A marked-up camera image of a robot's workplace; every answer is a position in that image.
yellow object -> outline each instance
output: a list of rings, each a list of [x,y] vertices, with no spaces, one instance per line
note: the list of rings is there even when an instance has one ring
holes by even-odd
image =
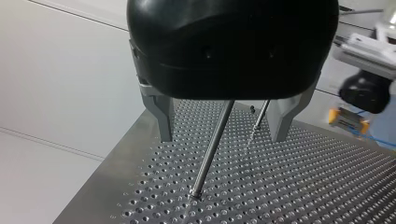
[[[363,133],[363,134],[367,133],[367,131],[370,128],[369,121],[368,120],[361,121],[361,124],[363,125],[363,127],[361,128],[361,133]]]
[[[330,124],[335,122],[335,119],[337,118],[339,113],[340,113],[340,111],[337,109],[330,109],[330,111],[329,111],[329,123]]]

white wall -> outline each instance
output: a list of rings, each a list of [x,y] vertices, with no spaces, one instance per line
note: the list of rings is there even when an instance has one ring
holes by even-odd
[[[0,1],[0,127],[103,158],[143,112],[127,32]]]

metal rod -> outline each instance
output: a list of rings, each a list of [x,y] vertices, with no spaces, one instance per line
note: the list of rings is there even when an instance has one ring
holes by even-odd
[[[381,13],[381,12],[384,12],[384,9],[352,10],[346,12],[342,11],[340,12],[340,16],[365,14],[365,13]]]
[[[267,100],[262,105],[262,110],[260,111],[260,115],[256,120],[256,124],[254,125],[255,130],[259,130],[262,125],[262,119],[265,117],[265,113],[267,112],[268,105],[270,105],[270,100]]]
[[[224,132],[225,125],[227,124],[228,117],[230,117],[231,111],[233,110],[233,103],[235,101],[225,101],[224,106],[221,110],[221,114],[218,120],[218,123],[216,125],[215,131],[213,132],[212,138],[210,139],[209,146],[207,147],[207,151],[204,157],[204,160],[201,164],[201,168],[199,170],[198,176],[195,180],[194,187],[190,191],[190,196],[194,198],[199,198],[201,197],[201,191],[202,191],[202,186],[205,183],[205,179],[207,176],[207,173],[210,168],[210,164],[213,161],[213,158],[215,157],[216,150],[218,149],[218,145],[222,136],[222,133]]]

metal bracket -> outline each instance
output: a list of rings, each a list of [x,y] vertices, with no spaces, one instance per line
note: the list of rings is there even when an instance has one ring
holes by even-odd
[[[267,122],[274,142],[285,141],[291,122],[311,101],[317,80],[303,93],[281,100],[272,100],[267,110]]]
[[[162,142],[172,142],[174,124],[174,105],[169,96],[165,96],[149,84],[139,83],[143,104],[157,119]]]

perforated metal plate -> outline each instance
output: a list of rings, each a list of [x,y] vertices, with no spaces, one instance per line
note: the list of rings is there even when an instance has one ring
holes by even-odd
[[[188,197],[222,103],[182,101],[175,139],[148,146],[121,223],[396,223],[396,160],[293,126],[273,143],[234,109],[200,200]]]

